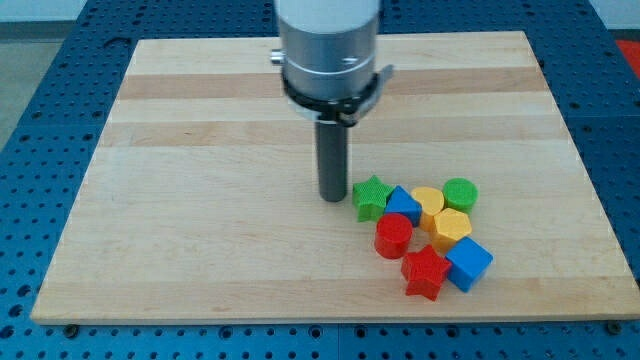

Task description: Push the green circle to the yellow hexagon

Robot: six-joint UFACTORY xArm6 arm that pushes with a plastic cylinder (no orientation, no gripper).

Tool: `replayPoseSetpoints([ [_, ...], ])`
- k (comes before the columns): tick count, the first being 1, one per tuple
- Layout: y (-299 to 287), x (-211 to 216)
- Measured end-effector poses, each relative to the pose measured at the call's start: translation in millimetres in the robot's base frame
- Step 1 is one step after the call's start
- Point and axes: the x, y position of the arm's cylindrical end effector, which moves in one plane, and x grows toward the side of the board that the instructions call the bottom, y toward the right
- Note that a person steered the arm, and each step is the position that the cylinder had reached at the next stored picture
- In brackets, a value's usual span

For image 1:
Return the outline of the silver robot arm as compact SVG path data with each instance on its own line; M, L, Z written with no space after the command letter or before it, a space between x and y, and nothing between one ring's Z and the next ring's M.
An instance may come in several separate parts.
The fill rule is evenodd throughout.
M394 67L376 69L379 0L276 0L286 96L310 120L352 127L378 103Z

